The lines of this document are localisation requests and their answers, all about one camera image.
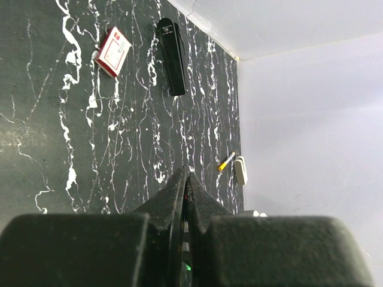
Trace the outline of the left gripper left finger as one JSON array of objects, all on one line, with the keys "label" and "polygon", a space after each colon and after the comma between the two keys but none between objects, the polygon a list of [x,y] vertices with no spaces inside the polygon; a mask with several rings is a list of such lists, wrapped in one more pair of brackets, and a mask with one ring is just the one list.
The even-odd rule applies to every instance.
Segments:
[{"label": "left gripper left finger", "polygon": [[180,286],[186,170],[133,212],[20,215],[1,233],[2,286]]}]

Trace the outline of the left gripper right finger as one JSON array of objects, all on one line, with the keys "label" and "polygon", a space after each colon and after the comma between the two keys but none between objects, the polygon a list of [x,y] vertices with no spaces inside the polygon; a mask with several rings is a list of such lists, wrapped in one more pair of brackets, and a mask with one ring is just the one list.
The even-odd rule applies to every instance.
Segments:
[{"label": "left gripper right finger", "polygon": [[328,216],[234,215],[186,181],[194,286],[373,286],[354,236]]}]

